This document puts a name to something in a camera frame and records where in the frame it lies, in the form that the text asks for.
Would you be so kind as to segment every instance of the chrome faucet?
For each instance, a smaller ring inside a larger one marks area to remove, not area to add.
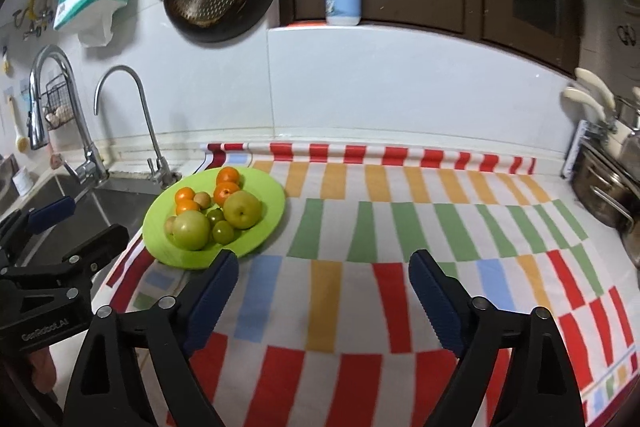
[[[103,76],[101,76],[98,81],[98,85],[95,86],[95,94],[94,94],[94,115],[98,116],[98,99],[100,98],[100,92],[102,90],[102,86],[107,78],[111,75],[111,73],[115,73],[116,71],[124,71],[125,73],[129,73],[129,76],[133,78],[136,85],[138,86],[138,92],[140,94],[140,102],[142,102],[142,111],[145,114],[146,126],[149,129],[149,136],[151,137],[151,142],[153,143],[154,150],[156,151],[156,167],[154,168],[154,162],[151,158],[149,158],[146,162],[151,169],[151,177],[152,179],[159,183],[161,188],[164,190],[167,187],[170,187],[175,182],[180,179],[178,174],[171,172],[169,168],[169,164],[166,161],[166,158],[162,156],[160,152],[160,146],[158,145],[158,140],[156,139],[156,132],[154,131],[154,125],[151,122],[151,115],[149,115],[149,108],[146,105],[146,96],[145,96],[145,88],[142,86],[142,81],[140,77],[132,68],[125,66],[123,64],[119,66],[113,66],[109,68]]]
[[[73,69],[65,52],[55,44],[49,44],[42,48],[38,52],[38,55],[36,55],[33,61],[33,67],[31,68],[31,75],[29,77],[29,96],[31,100],[28,121],[31,149],[40,149],[49,143],[49,132],[42,121],[42,108],[40,107],[40,75],[42,74],[42,66],[47,58],[52,58],[56,61],[60,70],[62,70],[62,75],[65,77],[66,87],[69,91],[71,110],[76,118],[78,132],[82,140],[82,148],[84,149],[85,162],[79,166],[78,169],[74,169],[65,162],[65,168],[79,184],[84,184],[84,182],[89,179],[95,183],[103,182],[109,177],[109,173],[102,163],[100,153],[98,153],[98,149],[94,145],[94,141],[89,134],[89,129],[86,126]]]

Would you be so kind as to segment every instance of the silver screw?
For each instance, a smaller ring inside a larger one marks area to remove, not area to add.
[[[549,310],[547,310],[546,308],[543,308],[542,306],[538,306],[536,308],[536,315],[538,317],[540,317],[541,319],[550,319],[551,318],[551,312]]]
[[[173,308],[175,304],[175,298],[171,295],[167,295],[166,297],[162,297],[158,301],[158,306],[160,306],[163,310],[168,310],[169,308]]]
[[[111,306],[100,306],[95,314],[98,315],[99,318],[105,319],[111,315],[111,311]]]
[[[474,308],[476,310],[487,310],[489,309],[489,301],[484,297],[474,297],[472,300]]]

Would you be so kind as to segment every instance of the yellow stripe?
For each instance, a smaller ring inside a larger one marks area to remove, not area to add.
[[[342,263],[311,261],[311,299],[307,351],[333,353],[338,328]]]
[[[513,182],[513,176],[505,174],[504,172],[498,172],[496,173],[496,176],[502,180],[502,183],[507,185],[507,188],[510,190],[511,194],[513,194],[513,197],[516,198],[519,205],[530,204],[525,195],[516,187],[516,184]]]
[[[404,175],[407,183],[409,183],[409,190],[411,190],[411,197],[414,203],[431,203],[427,185],[422,177],[422,169],[419,167],[405,167]]]
[[[533,179],[531,176],[527,176],[526,174],[519,174],[519,178],[522,180],[522,183],[529,187],[529,190],[533,193],[533,195],[540,203],[548,203],[549,201],[551,201],[551,198],[545,192],[545,189],[538,185],[535,179]]]
[[[287,198],[299,198],[302,194],[302,185],[305,184],[306,172],[309,164],[306,162],[292,162],[289,166],[289,174],[287,174],[287,183],[284,185],[284,191]]]
[[[619,386],[622,386],[626,383],[626,367],[624,365],[621,365],[618,368],[618,384]]]
[[[269,174],[271,172],[271,167],[273,167],[273,162],[266,162],[263,160],[258,160],[251,165],[254,169],[258,169],[258,171],[266,172]]]
[[[544,306],[551,314],[554,313],[554,309],[551,307],[551,301],[546,295],[545,285],[542,282],[542,275],[540,269],[536,264],[532,255],[519,255],[516,257],[518,264],[523,269],[524,273],[529,279],[531,288],[533,289],[533,296],[536,298],[536,302],[539,306]]]
[[[474,186],[480,201],[484,204],[498,204],[498,200],[495,199],[494,193],[491,187],[486,182],[486,176],[482,172],[467,171],[471,184]]]
[[[321,200],[343,200],[346,197],[347,165],[327,163],[320,187]]]
[[[465,191],[458,181],[456,172],[452,169],[439,169],[438,175],[444,185],[444,190],[449,197],[451,203],[468,203],[469,198],[466,197]]]
[[[364,178],[370,201],[391,201],[391,193],[383,165],[365,165]]]

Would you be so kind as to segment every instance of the green stripe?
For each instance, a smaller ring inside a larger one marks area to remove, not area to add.
[[[440,269],[444,272],[444,275],[449,277],[458,278],[458,270],[456,269],[456,263],[438,263]]]
[[[358,220],[351,239],[347,261],[352,263],[375,263],[378,260],[376,226],[373,221],[373,205],[370,201],[358,204]]]
[[[607,398],[611,400],[613,397],[613,377],[607,380]]]
[[[424,238],[420,219],[413,203],[391,203],[391,211],[394,214],[396,234],[402,248],[404,262],[408,263],[412,253],[420,248],[429,250],[429,245]]]
[[[553,203],[558,209],[558,212],[560,212],[560,214],[562,214],[562,217],[564,217],[564,220],[569,223],[569,226],[572,229],[574,229],[575,235],[577,235],[581,241],[587,239],[587,237],[589,236],[584,231],[583,227],[581,227],[580,223],[578,223],[578,220],[575,219],[574,214],[572,214],[566,207],[566,205],[562,203],[562,200],[554,200]]]
[[[149,308],[151,308],[151,306],[156,304],[157,300],[158,299],[154,299],[153,297],[150,297],[149,295],[146,295],[144,293],[139,293],[138,295],[136,295],[136,299],[133,301],[133,307],[137,310],[148,310]]]
[[[575,247],[571,247],[570,250],[571,253],[574,254],[575,260],[580,265],[580,268],[582,268],[582,271],[584,272],[585,277],[587,277],[587,280],[589,281],[591,288],[593,288],[594,293],[598,297],[603,295],[604,291],[602,289],[602,286],[600,285],[600,281],[598,280],[598,274],[596,273],[593,264],[591,264],[589,256],[584,251],[584,247],[582,245],[577,245]]]
[[[306,200],[305,212],[296,230],[289,257],[300,259],[317,259],[320,245],[320,227],[322,226],[322,200]]]
[[[471,241],[456,207],[452,203],[437,203],[433,206],[456,261],[477,261],[480,259],[476,246]]]
[[[560,232],[560,229],[558,229],[558,226],[554,223],[554,220],[546,213],[544,207],[541,204],[535,204],[533,208],[535,208],[540,214],[542,221],[545,222],[546,227],[549,229],[549,232],[551,232],[555,242],[558,244],[558,248],[561,250],[569,248],[569,243],[564,238],[564,235],[562,235],[562,232]]]
[[[498,248],[500,257],[516,257],[518,255],[516,247],[514,247],[513,243],[509,241],[509,238],[504,235],[500,225],[498,225],[498,222],[495,220],[495,217],[492,216],[491,212],[489,212],[486,205],[476,204],[476,208],[484,219],[489,232],[491,232],[491,236],[494,238],[495,246]]]
[[[511,217],[516,222],[518,228],[522,232],[522,235],[529,243],[531,247],[532,253],[542,253],[546,251],[545,242],[542,241],[538,230],[533,226],[533,223],[530,221],[527,214],[525,214],[524,209],[521,206],[513,206],[507,205],[509,212],[511,213]]]

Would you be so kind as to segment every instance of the blue gripper pad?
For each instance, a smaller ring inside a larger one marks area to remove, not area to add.
[[[73,198],[66,196],[29,214],[27,230],[33,235],[38,235],[64,221],[67,217],[73,216],[75,211],[76,202]]]
[[[409,281],[440,344],[460,358],[466,347],[463,338],[463,328],[466,326],[464,308],[465,299],[469,299],[469,295],[457,279],[444,274],[426,250],[418,250],[412,254],[409,261]]]
[[[187,357],[207,344],[213,328],[216,326],[236,282],[238,282],[238,274],[238,258],[230,250],[222,250],[211,266],[203,274],[197,276],[210,277],[210,280],[204,286],[199,299],[191,307],[190,315],[187,318],[186,337],[182,343],[182,350]]]

